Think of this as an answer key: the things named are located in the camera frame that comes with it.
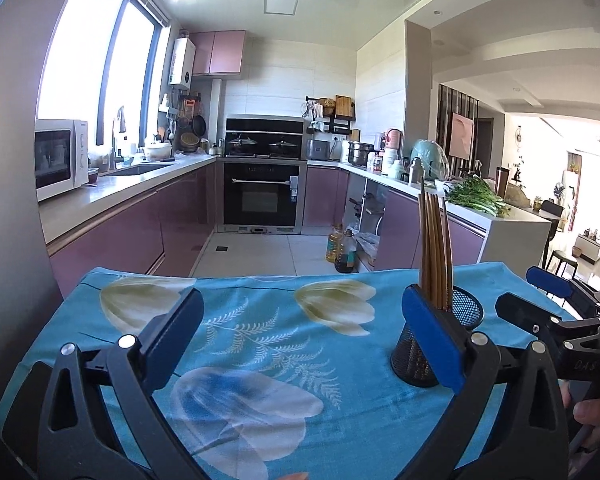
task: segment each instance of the cutting board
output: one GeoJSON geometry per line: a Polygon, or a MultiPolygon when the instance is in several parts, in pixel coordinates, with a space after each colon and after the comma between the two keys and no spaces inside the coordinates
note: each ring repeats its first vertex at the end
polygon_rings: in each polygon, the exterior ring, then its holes
{"type": "Polygon", "coordinates": [[[336,115],[343,117],[353,117],[351,113],[351,97],[336,95],[336,115]]]}

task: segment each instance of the stool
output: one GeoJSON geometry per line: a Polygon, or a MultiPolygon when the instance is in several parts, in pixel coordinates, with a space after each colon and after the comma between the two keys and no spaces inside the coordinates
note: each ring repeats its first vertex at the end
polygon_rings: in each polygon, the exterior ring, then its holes
{"type": "Polygon", "coordinates": [[[558,275],[558,272],[560,272],[560,266],[562,264],[564,264],[564,267],[562,268],[562,273],[560,274],[560,276],[564,276],[564,271],[567,269],[567,265],[570,265],[571,267],[573,267],[573,276],[575,277],[576,275],[576,270],[578,270],[578,261],[573,258],[572,256],[569,256],[567,253],[563,252],[563,251],[553,251],[551,253],[551,257],[549,258],[549,261],[546,263],[546,268],[545,270],[549,269],[549,266],[551,266],[551,260],[553,258],[558,258],[558,267],[556,267],[555,269],[555,275],[558,275]]]}

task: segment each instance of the doorway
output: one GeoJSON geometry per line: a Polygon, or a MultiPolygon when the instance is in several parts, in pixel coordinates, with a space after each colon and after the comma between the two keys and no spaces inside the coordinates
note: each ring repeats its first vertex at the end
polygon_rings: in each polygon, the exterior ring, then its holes
{"type": "Polygon", "coordinates": [[[475,159],[482,163],[482,176],[489,175],[491,146],[493,145],[493,118],[478,119],[475,159]]]}

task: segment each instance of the stove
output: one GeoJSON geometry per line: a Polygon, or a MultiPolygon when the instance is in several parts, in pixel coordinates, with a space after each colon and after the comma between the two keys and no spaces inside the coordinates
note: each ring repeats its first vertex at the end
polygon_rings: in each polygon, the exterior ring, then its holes
{"type": "Polygon", "coordinates": [[[230,116],[226,119],[224,154],[300,160],[304,119],[281,116],[230,116]]]}
{"type": "Polygon", "coordinates": [[[302,118],[231,116],[218,175],[218,230],[298,234],[306,161],[302,118]]]}

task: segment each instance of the black mesh holder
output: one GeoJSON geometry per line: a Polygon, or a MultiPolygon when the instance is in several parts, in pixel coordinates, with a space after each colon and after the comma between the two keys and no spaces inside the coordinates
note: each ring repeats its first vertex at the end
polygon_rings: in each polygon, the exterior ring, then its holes
{"type": "MultiPolygon", "coordinates": [[[[468,331],[480,325],[484,318],[484,310],[478,300],[456,286],[453,290],[451,311],[468,331]]],[[[400,339],[391,354],[391,368],[401,380],[413,386],[429,388],[438,384],[429,362],[413,338],[408,322],[404,324],[400,339]]]]}

